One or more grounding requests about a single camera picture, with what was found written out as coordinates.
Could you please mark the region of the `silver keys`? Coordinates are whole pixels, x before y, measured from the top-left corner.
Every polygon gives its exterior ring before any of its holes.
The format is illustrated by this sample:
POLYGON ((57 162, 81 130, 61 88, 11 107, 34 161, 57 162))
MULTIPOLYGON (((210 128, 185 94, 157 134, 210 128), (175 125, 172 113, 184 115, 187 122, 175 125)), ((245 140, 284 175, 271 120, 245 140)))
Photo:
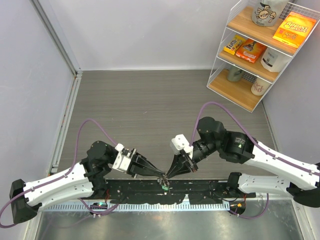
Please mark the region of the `silver keys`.
POLYGON ((162 177, 159 177, 157 179, 157 182, 159 183, 159 185, 161 186, 162 190, 165 193, 170 194, 170 183, 169 183, 167 175, 163 175, 162 177))

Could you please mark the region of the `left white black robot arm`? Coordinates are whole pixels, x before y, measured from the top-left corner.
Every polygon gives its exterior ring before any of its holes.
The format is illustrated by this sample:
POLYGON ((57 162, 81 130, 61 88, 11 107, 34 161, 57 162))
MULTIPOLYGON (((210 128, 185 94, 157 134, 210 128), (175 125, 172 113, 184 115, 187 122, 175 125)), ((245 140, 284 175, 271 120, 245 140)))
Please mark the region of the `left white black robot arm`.
POLYGON ((11 184, 9 198, 14 224, 29 221, 38 212, 69 200, 105 197, 108 189, 105 176, 112 170, 132 177, 165 176, 136 149, 96 141, 87 156, 73 167, 36 181, 18 179, 11 184))

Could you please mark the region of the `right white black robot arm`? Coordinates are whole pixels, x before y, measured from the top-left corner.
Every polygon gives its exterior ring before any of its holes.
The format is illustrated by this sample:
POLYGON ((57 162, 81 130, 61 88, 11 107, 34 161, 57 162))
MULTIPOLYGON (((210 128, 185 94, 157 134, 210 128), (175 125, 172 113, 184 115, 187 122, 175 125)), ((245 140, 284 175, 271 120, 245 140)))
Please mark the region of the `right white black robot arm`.
POLYGON ((233 198, 245 194, 265 193, 292 197, 301 205, 320 206, 320 165, 298 161, 249 137, 247 134, 228 131, 212 117, 201 118, 196 131, 200 139, 190 144, 183 134, 170 143, 174 151, 168 179, 196 172, 197 164, 218 152, 221 159, 230 163, 257 167, 272 173, 271 176, 254 176, 240 172, 230 173, 226 191, 233 198))

